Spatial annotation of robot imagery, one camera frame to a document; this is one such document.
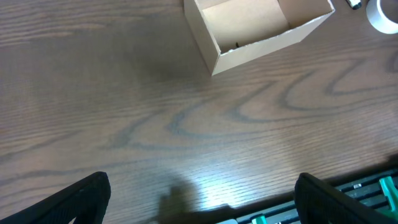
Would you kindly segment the brown cardboard box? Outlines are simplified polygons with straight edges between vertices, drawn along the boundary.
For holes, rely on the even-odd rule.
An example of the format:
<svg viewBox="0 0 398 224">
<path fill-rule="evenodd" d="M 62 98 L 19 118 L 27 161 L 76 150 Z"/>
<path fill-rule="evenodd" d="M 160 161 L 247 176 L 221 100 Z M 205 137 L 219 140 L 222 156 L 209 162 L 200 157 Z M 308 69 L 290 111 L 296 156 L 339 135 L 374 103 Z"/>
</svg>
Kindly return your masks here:
<svg viewBox="0 0 398 224">
<path fill-rule="evenodd" d="M 212 75 L 301 42 L 335 8 L 330 0 L 183 0 Z"/>
</svg>

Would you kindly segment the white tape roll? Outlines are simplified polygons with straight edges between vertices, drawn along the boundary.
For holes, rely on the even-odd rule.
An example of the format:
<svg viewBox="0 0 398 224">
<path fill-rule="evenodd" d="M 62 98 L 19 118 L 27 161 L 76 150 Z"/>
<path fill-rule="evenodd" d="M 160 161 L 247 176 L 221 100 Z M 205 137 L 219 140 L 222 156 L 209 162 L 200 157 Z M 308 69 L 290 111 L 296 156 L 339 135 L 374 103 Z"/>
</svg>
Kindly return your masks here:
<svg viewBox="0 0 398 224">
<path fill-rule="evenodd" d="M 381 0 L 369 0 L 366 6 L 369 23 L 383 34 L 396 34 L 397 23 L 390 20 L 382 10 Z"/>
</svg>

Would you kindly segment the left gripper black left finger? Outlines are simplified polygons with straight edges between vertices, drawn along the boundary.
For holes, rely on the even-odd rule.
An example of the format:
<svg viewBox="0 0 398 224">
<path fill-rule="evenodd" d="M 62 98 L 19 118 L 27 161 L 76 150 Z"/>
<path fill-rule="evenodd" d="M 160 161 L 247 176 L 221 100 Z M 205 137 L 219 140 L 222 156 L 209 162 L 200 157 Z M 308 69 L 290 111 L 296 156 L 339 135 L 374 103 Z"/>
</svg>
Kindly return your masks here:
<svg viewBox="0 0 398 224">
<path fill-rule="evenodd" d="M 105 172 L 95 172 L 1 220 L 1 224 L 102 223 L 111 197 Z"/>
</svg>

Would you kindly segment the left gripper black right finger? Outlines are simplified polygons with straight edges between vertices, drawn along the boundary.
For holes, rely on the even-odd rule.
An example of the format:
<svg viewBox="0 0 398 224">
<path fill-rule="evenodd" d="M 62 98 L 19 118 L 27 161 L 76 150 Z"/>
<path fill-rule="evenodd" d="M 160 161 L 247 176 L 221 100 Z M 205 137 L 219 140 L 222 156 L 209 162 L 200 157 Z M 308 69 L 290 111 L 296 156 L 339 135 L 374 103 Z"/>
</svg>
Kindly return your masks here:
<svg viewBox="0 0 398 224">
<path fill-rule="evenodd" d="M 294 201 L 302 224 L 397 224 L 309 173 L 301 173 Z"/>
</svg>

